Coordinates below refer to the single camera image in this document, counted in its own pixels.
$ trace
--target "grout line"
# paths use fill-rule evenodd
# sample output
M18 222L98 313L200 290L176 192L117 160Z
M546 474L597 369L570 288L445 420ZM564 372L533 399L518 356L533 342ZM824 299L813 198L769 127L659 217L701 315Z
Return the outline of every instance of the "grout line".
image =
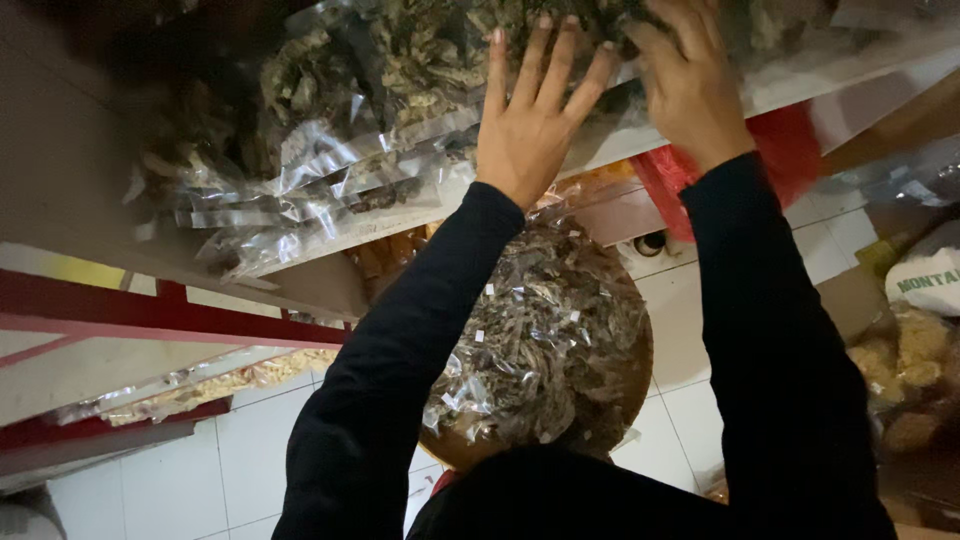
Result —
M677 442L680 443L680 450L684 452L684 459L686 460L686 467L690 470L690 475L693 477L693 484L697 486L697 491L700 492L698 495L703 497L704 490L700 487L700 482L697 480L697 475L693 474L693 465L690 465L690 458L686 455L686 447L684 447L684 440L680 438L680 433L677 432L677 425L673 423L673 417L670 416L670 407L666 406L666 400L662 398L663 395L660 394L660 400L663 401L663 409L666 410L666 417L670 420L670 427L673 428L673 433L677 435Z
M120 513L123 517L123 537L124 540L128 538L127 535L127 502L125 501L123 492L123 457L117 459L120 465Z
M282 395L284 395L284 394L289 394L290 392L296 392L297 390L302 390L303 388L306 388L307 386L310 386L310 385L312 385L312 384L315 384L315 383L314 383L314 382L308 382L307 384L305 384L305 385L303 385L303 386L298 386L298 387L296 387L296 388L291 388L291 389L287 390L286 392L280 392L279 394L275 394L275 395L270 396L270 397L267 397L267 398L262 398L262 399L256 400L255 402L250 402L250 403L248 403L248 404L243 404L243 405L240 405L240 406L238 406L238 407L234 407L234 408L232 408L230 411L232 412L232 411L234 411L234 410L240 410L241 408L243 408L243 407L245 407L245 406L249 406L249 405L253 405L253 404L258 404L258 403L260 403L260 402L265 402L265 401L267 401L267 400L271 400L271 399L273 399L273 398L282 396ZM244 388L244 390L254 390L254 388Z
M267 517L265 517L265 518L260 518L260 519L258 519L258 520L253 520L253 521L251 521L251 522L249 522L249 523L245 523L245 524L243 524L243 525L238 525L238 526L236 526L236 527L228 528L228 529L227 529L228 534L229 534L229 532L230 532L231 530L233 530L233 529L235 529L235 528L246 527L247 525L253 525L254 523L259 523L259 522L261 522L261 521L269 520L270 518L275 518L275 517L278 516L278 515L280 515L280 514L274 514L274 515L272 515L272 516L267 516Z
M713 369L712 369L712 366L711 366L711 368L710 368L710 377L712 377L712 376L713 376ZM659 396L663 396L663 395L669 394L669 393L671 393L671 392L676 392L677 390L683 390L684 388L688 388L689 386L693 386L694 384L700 384L701 382L710 382L710 377L707 377L706 379L703 379L703 380L695 380L694 382L689 382L689 383L687 383L687 384L684 384L683 386L677 386L676 388L671 388L671 389L667 390L666 392L660 392L658 395L659 395Z
M660 385L657 384L657 378L656 378L656 377L653 377L653 376L651 375L651 376L650 376L650 382L652 382L652 383L654 384L654 388L657 388L657 393L656 393L656 394L650 394L650 390L647 389L647 397L648 397L648 398L652 398L652 397L654 397L654 396L662 396L663 394L660 392Z
M217 435L217 465L220 466L220 489L224 494L224 518L227 521L227 529L229 529L230 514L227 511L227 486L224 483L224 459L220 456L220 423L217 422L216 417L213 419L213 432Z
M678 264L678 265L674 266L673 268L667 268L666 270L660 270L659 272L654 272L653 274L650 274L650 275L647 275L647 276L643 276L642 278L637 278L637 279L634 280L634 283L639 282L640 280L646 280L647 278L653 278L654 276L658 276L659 274L662 274L662 273L664 273L664 272L669 272L670 270L676 270L677 268L680 268L680 267L682 267L682 266L687 266L687 265L689 265L689 264L693 264L694 262L700 262L700 258L697 257L697 258L693 259L693 260L690 261L690 262L685 262L685 263L683 263L683 264Z
M831 217L825 217L825 218L822 218L822 219L818 219L817 221L811 221L810 223L807 223L806 225L801 225L800 227L797 227L797 228L795 228L795 229L790 229L790 231L796 231L796 230L799 230L799 229L805 229L805 228L807 228L807 227L809 227L809 226L811 226L811 225L817 225L817 224L819 224L819 223L824 223L824 222L826 222L826 221L829 221L829 220L833 219L834 217L840 217L841 215L847 215L847 214L849 214L849 213L854 213L854 212L856 212L857 210L863 210L864 208L866 208L866 205L864 205L864 206L862 206L862 207L857 207L857 208L852 209L852 210L842 211L842 212L840 212L840 213L838 213L838 214L836 214L836 215L832 215Z
M420 467L419 469L417 469L417 470L415 470L415 471L407 471L407 474L408 474L408 475L412 475L412 474L414 474L414 473L418 473L418 472L420 472L420 471L429 469L430 467L436 467L437 465L440 465L440 461L437 461L437 462L434 463L433 465L427 465L426 467Z

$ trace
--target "black long-sleeve shirt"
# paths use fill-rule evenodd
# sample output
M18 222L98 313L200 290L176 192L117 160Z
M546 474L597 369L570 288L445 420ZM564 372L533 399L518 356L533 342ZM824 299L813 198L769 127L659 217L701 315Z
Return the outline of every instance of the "black long-sleeve shirt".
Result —
M481 463L431 498L408 537L896 537L876 497L863 379L762 165L728 161L681 197L731 505L546 445ZM474 184L358 325L294 425L275 539L402 535L430 386L523 223L502 193Z

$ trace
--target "finger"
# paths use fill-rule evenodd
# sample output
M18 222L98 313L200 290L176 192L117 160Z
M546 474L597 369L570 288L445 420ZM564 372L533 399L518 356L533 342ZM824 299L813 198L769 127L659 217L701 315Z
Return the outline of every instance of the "finger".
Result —
M650 23L630 24L624 31L636 47L640 49L643 58L649 63L657 80L661 82L669 73L678 71L686 60L680 55L673 39Z
M487 74L487 97L484 116L499 116L507 107L507 43L503 29L493 31L490 40L490 71Z
M520 107L529 107L537 99L543 51L550 39L550 28L552 26L553 19L550 15L544 14L538 19L537 28L530 33L530 40L527 41L527 51L523 54L523 64L520 66L520 74L516 78L514 96L510 100L511 107L514 104Z
M600 99L600 94L607 89L607 83L617 64L618 57L613 51L613 42L605 41L593 55L587 75L564 108L564 116L570 119L574 130L580 127Z
M715 52L727 54L727 47L720 35L717 17L720 16L720 0L688 0L690 7L700 15L700 20L707 30L707 37Z
M699 14L686 0L647 0L647 7L677 32L680 46L688 60L710 55L709 37Z
M636 67L640 71L640 81L643 82L643 91L647 95L647 110L650 104L657 99L660 93L660 85L657 83L657 74L654 73L650 62L642 54L636 57Z
M550 67L543 78L540 93L537 96L537 107L543 110L560 110L560 102L564 99L566 83L570 79L570 69L573 67L573 49L576 46L577 30L580 19L570 15L557 36L553 45L553 55L550 57Z

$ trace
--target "red plastic bag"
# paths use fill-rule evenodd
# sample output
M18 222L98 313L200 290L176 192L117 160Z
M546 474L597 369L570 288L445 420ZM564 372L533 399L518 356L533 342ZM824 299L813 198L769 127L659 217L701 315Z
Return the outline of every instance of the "red plastic bag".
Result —
M807 102L749 118L747 129L754 135L780 206L789 207L813 187L820 169L820 143L807 115ZM633 156L630 163L670 232L693 242L693 229L680 201L680 192L703 177L693 159L668 144Z

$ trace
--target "hand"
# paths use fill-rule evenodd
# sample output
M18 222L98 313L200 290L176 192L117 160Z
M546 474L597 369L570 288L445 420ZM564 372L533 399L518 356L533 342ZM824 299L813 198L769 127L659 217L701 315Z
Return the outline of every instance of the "hand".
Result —
M703 172L756 148L747 131L727 48L717 28L717 1L647 0L672 26L674 39L649 23L627 29L640 49L647 109L660 134Z
M506 103L507 43L499 28L491 38L477 180L502 191L523 211L534 205L557 178L570 139L607 89L617 63L613 44L604 43L597 49L586 77L562 107L579 27L573 15L564 21L541 85L543 54L552 26L553 20L544 15L530 35L510 105Z

